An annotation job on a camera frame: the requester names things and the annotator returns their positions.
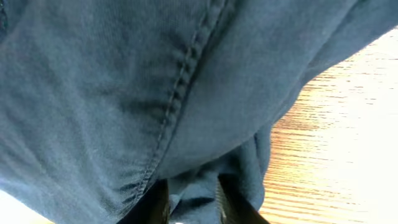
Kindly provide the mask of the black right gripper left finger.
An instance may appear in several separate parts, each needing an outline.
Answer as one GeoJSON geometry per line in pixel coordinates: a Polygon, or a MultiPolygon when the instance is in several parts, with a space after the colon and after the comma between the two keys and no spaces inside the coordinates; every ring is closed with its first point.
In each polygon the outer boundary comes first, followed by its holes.
{"type": "Polygon", "coordinates": [[[166,180],[157,181],[118,224],[168,224],[169,188],[166,180]]]}

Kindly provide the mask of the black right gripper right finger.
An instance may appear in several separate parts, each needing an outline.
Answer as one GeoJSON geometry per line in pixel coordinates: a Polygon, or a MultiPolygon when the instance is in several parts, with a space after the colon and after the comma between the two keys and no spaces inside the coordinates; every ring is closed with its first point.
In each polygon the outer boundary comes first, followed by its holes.
{"type": "Polygon", "coordinates": [[[216,201],[221,224],[270,224],[244,198],[229,175],[218,176],[216,201]]]}

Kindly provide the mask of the dark blue denim shorts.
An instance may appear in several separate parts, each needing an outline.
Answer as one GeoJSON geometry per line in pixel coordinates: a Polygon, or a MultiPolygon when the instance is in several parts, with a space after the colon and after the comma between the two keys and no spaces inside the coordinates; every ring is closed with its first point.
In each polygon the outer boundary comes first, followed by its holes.
{"type": "Polygon", "coordinates": [[[1,190],[55,223],[118,223],[160,180],[169,223],[256,209],[273,125],[397,25],[397,2],[1,2],[1,190]]]}

